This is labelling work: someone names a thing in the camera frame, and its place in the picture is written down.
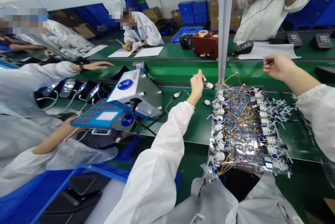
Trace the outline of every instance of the smartphone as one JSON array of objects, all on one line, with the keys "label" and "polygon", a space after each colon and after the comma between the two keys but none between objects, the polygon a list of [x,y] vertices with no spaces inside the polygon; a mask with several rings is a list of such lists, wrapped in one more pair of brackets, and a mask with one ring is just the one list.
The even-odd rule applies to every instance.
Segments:
[{"label": "smartphone", "polygon": [[136,54],[139,53],[142,49],[143,49],[143,47],[139,47],[139,48],[137,48],[137,50],[134,50],[134,51],[132,52],[132,55],[136,55]]}]

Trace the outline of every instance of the soldering tool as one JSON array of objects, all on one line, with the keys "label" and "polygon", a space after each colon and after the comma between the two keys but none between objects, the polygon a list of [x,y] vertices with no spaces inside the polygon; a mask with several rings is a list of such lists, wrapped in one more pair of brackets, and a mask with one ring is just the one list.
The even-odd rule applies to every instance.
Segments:
[{"label": "soldering tool", "polygon": [[118,39],[116,39],[116,41],[118,41],[120,44],[122,44],[122,47],[123,47],[125,50],[130,51],[130,48],[128,47],[127,44],[123,44],[123,43],[121,43]]}]

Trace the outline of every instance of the tape roll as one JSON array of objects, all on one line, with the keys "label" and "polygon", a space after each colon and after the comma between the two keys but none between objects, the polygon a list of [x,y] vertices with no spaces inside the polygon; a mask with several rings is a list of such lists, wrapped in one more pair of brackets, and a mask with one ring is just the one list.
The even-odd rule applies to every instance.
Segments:
[{"label": "tape roll", "polygon": [[198,32],[198,34],[199,34],[199,36],[205,36],[205,35],[207,35],[208,34],[208,30],[200,30],[199,32]]}]

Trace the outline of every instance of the yellow wire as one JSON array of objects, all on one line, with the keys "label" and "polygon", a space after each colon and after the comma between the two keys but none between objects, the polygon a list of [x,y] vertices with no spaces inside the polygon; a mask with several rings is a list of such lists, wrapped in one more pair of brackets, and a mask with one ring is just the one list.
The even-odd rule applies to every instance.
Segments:
[{"label": "yellow wire", "polygon": [[235,76],[237,73],[238,73],[238,72],[236,72],[236,73],[230,75],[230,76],[224,81],[224,83],[226,83],[226,81],[227,81],[229,78],[231,78],[232,76]]}]

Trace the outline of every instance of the blue storage bin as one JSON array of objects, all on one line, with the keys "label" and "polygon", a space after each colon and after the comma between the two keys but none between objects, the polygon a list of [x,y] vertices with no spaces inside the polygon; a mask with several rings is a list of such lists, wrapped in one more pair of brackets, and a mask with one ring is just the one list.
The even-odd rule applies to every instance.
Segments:
[{"label": "blue storage bin", "polygon": [[177,34],[174,35],[174,37],[171,39],[171,42],[173,44],[179,44],[179,37],[185,35],[185,34],[195,34],[198,33],[200,30],[203,29],[203,26],[194,26],[194,27],[182,27]]},{"label": "blue storage bin", "polygon": [[190,2],[181,2],[178,4],[183,24],[194,23],[192,3],[193,2],[190,1]]},{"label": "blue storage bin", "polygon": [[195,23],[207,23],[208,21],[207,0],[194,1],[192,3],[192,9]]}]

